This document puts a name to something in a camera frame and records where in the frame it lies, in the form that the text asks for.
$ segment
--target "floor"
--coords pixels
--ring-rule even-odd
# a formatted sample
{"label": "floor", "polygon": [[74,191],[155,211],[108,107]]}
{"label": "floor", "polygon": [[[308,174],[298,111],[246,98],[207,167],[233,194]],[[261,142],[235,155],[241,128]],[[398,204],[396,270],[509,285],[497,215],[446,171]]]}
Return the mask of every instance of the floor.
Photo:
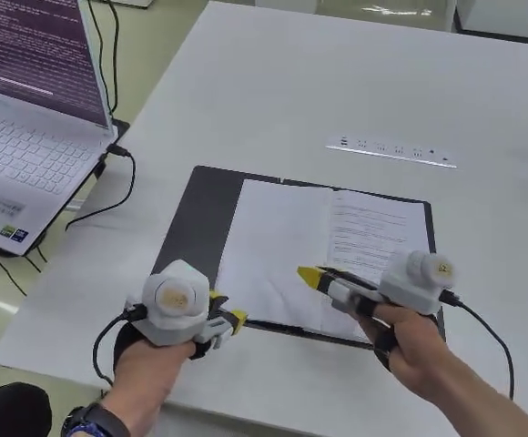
{"label": "floor", "polygon": [[[155,0],[147,11],[124,6],[118,8],[121,36],[118,65],[120,102],[117,118],[129,122],[135,120],[206,3],[207,0]],[[239,0],[230,3],[253,5],[254,1]],[[103,35],[110,40],[112,37],[110,13],[101,4],[95,4],[95,11],[102,25]],[[445,11],[446,0],[319,0],[317,6],[317,14],[320,15],[412,25],[435,30],[443,30]],[[104,68],[106,76],[110,76],[109,61],[110,57],[107,54]],[[92,184],[91,181],[78,197],[84,198],[88,187]],[[71,213],[62,214],[49,230],[42,245],[46,257],[56,252],[56,247],[64,238],[64,226],[71,218]],[[30,254],[30,258],[38,266],[44,266],[44,262],[36,253]],[[10,269],[19,285],[30,293],[32,284],[37,279],[37,271],[25,259],[3,259],[3,263]],[[22,300],[21,293],[0,269],[0,336]],[[96,390],[71,382],[0,368],[0,385],[11,381],[31,382],[49,393],[55,415],[52,436],[59,435],[60,423],[67,412],[76,405],[91,402],[98,395]],[[269,433],[260,428],[249,428],[247,432],[249,435]]]}

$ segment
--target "black cable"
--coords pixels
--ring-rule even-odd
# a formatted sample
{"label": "black cable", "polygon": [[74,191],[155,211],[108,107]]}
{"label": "black cable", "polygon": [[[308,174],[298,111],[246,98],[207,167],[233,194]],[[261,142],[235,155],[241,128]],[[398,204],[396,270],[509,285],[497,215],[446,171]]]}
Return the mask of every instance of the black cable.
{"label": "black cable", "polygon": [[509,399],[513,400],[514,394],[515,394],[515,369],[513,366],[513,357],[511,356],[511,352],[509,351],[509,347],[507,344],[503,341],[501,337],[499,337],[499,334],[497,334],[491,326],[484,321],[484,319],[479,316],[473,309],[471,309],[468,305],[465,303],[462,303],[460,298],[455,295],[453,292],[449,290],[444,290],[442,292],[442,295],[440,296],[440,301],[442,303],[446,303],[448,305],[451,305],[453,307],[462,308],[466,312],[468,312],[471,316],[473,316],[479,323],[483,325],[483,327],[489,331],[489,333],[492,335],[492,337],[497,340],[497,342],[501,345],[501,347],[504,350],[505,357],[507,358],[507,366],[509,367]]}
{"label": "black cable", "polygon": [[100,349],[100,342],[105,338],[108,332],[112,330],[112,328],[117,323],[123,320],[125,321],[143,320],[146,317],[147,317],[147,307],[139,303],[129,309],[125,309],[124,311],[122,311],[122,313],[116,316],[114,319],[112,319],[106,325],[106,327],[100,331],[100,333],[96,337],[96,340],[94,341],[94,346],[92,347],[92,367],[94,367],[94,371],[96,372],[96,375],[98,376],[98,378],[108,382],[110,387],[112,387],[113,381],[100,370],[100,366],[98,365],[98,349]]}
{"label": "black cable", "polygon": [[94,371],[96,372],[96,375],[98,375],[98,378],[108,382],[110,387],[112,387],[112,384],[113,384],[112,380],[109,377],[107,377],[100,370],[100,366],[98,366],[98,349],[100,348],[100,342],[102,341],[102,339],[104,339],[104,337],[108,334],[108,332],[112,330],[112,328],[114,328],[114,326],[117,323],[119,323],[122,320],[126,320],[126,319],[127,319],[127,314],[125,312],[123,312],[119,316],[116,316],[114,319],[112,319],[112,321],[110,321],[110,323],[108,323],[106,327],[100,331],[100,333],[96,337],[96,340],[94,341],[94,346],[92,347],[92,366],[94,367]]}
{"label": "black cable", "polygon": [[86,214],[85,216],[82,216],[82,217],[78,217],[78,218],[74,218],[72,221],[70,221],[67,225],[66,225],[66,230],[68,230],[68,228],[70,226],[72,226],[73,224],[77,223],[78,221],[82,221],[82,220],[85,220],[85,219],[89,219],[90,217],[93,217],[93,216],[96,216],[98,214],[102,214],[103,212],[107,212],[109,211],[110,209],[114,209],[114,208],[118,208],[120,207],[121,205],[123,205],[127,200],[130,199],[130,196],[133,194],[133,188],[135,187],[135,180],[137,179],[137,162],[135,161],[135,158],[128,152],[128,150],[122,148],[121,146],[117,146],[117,145],[111,145],[109,148],[108,148],[108,153],[111,153],[113,155],[117,155],[117,156],[120,156],[120,157],[125,157],[125,158],[129,158],[131,163],[132,163],[132,168],[133,168],[133,172],[132,172],[132,177],[130,179],[130,186],[128,187],[128,192],[127,194],[123,197],[122,200],[120,200],[118,203],[116,203],[115,205],[112,205],[110,207],[106,207],[106,208],[102,208],[102,209],[99,209],[97,211],[94,211],[94,212],[91,212],[89,214]]}
{"label": "black cable", "polygon": [[47,264],[47,258],[44,256],[44,252],[42,252],[42,248],[37,246],[36,249],[37,249],[37,253],[39,253],[39,256],[41,257],[41,259],[44,261],[45,264]]}
{"label": "black cable", "polygon": [[509,399],[513,400],[513,397],[515,395],[515,370],[513,366],[513,358],[511,357],[511,352],[509,351],[509,347],[506,345],[506,343],[499,337],[499,335],[489,326],[489,324],[482,319],[481,316],[479,316],[474,310],[472,310],[468,305],[460,302],[457,305],[458,308],[462,308],[466,312],[468,312],[471,316],[473,316],[475,319],[477,319],[483,327],[489,331],[489,333],[494,337],[495,340],[498,341],[498,343],[503,347],[504,354],[507,357],[507,365],[509,366]]}
{"label": "black cable", "polygon": [[90,15],[92,16],[92,22],[94,23],[94,28],[98,34],[98,69],[100,71],[100,76],[102,77],[102,85],[104,86],[105,93],[107,95],[107,106],[108,110],[112,113],[112,107],[110,106],[110,96],[108,95],[108,84],[107,79],[104,76],[102,71],[103,65],[103,56],[104,56],[104,38],[102,37],[102,32],[100,31],[100,25],[94,13],[94,7],[92,6],[92,0],[88,0],[88,9],[90,9]]}
{"label": "black cable", "polygon": [[42,272],[42,270],[41,270],[39,267],[37,267],[37,265],[36,265],[36,264],[35,264],[35,263],[34,263],[34,262],[33,262],[33,261],[27,256],[27,255],[25,255],[24,258],[25,258],[25,260],[26,260],[28,263],[30,263],[30,264],[33,266],[33,268],[36,269],[39,273]]}
{"label": "black cable", "polygon": [[0,267],[1,269],[3,269],[3,271],[5,272],[5,274],[7,275],[7,277],[9,278],[9,280],[11,280],[11,282],[13,282],[13,285],[15,285],[15,287],[21,292],[21,294],[23,294],[24,296],[27,297],[27,294],[24,292],[24,290],[19,286],[19,284],[15,281],[15,279],[13,278],[13,276],[11,275],[11,273],[9,273],[9,270],[7,269],[7,267],[1,262],[0,260]]}
{"label": "black cable", "polygon": [[115,91],[115,104],[110,109],[110,113],[114,115],[115,111],[118,108],[118,36],[120,34],[120,21],[118,20],[118,12],[115,8],[115,3],[113,0],[103,0],[108,3],[110,7],[110,12],[115,19],[115,37],[112,47],[112,79],[114,82],[114,91]]}

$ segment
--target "desk surface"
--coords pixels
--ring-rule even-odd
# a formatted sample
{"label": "desk surface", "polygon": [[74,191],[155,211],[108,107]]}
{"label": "desk surface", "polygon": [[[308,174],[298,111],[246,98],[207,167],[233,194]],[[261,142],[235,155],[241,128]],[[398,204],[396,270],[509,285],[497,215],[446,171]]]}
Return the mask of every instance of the desk surface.
{"label": "desk surface", "polygon": [[[342,132],[446,149],[459,168],[324,147]],[[139,167],[133,197],[68,232],[0,364],[102,386],[92,342],[140,292],[192,168],[208,165],[430,201],[457,291],[509,343],[528,411],[528,46],[211,4],[123,146]],[[113,160],[83,212],[121,198],[129,175]],[[458,310],[446,327],[452,349],[506,391],[482,327]],[[454,435],[370,352],[261,330],[186,365],[171,400],[328,436]]]}

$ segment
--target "wrist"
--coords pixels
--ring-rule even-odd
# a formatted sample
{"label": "wrist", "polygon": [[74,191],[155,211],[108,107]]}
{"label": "wrist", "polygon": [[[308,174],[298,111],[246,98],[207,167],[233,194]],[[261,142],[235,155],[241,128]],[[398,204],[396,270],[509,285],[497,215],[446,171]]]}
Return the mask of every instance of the wrist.
{"label": "wrist", "polygon": [[430,401],[441,411],[462,397],[478,376],[462,360],[451,353],[448,360],[432,369]]}
{"label": "wrist", "polygon": [[128,428],[132,437],[145,435],[148,432],[160,408],[156,401],[120,389],[113,389],[100,405],[117,416]]}

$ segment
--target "yellow component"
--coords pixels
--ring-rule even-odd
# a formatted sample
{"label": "yellow component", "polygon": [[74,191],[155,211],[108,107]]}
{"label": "yellow component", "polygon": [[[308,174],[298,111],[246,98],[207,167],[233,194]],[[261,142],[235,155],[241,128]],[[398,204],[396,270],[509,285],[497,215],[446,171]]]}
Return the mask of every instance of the yellow component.
{"label": "yellow component", "polygon": [[325,272],[318,267],[299,267],[297,273],[309,287],[316,290],[319,287],[320,278]]}
{"label": "yellow component", "polygon": [[217,299],[217,298],[222,298],[222,297],[224,297],[224,295],[223,295],[223,294],[219,294],[219,293],[218,293],[217,291],[215,291],[215,290],[210,290],[210,291],[209,291],[209,297],[210,297],[211,299]]}
{"label": "yellow component", "polygon": [[188,307],[188,297],[179,290],[163,289],[160,298],[161,305],[173,310],[185,310]]}
{"label": "yellow component", "polygon": [[438,273],[442,276],[451,277],[452,276],[452,264],[447,262],[441,262],[438,265]]}
{"label": "yellow component", "polygon": [[242,327],[244,326],[244,323],[246,323],[246,320],[248,319],[248,314],[240,310],[233,310],[231,313],[238,318],[238,326],[234,328],[234,333],[231,334],[231,335],[236,335],[239,332],[239,330],[242,329]]}

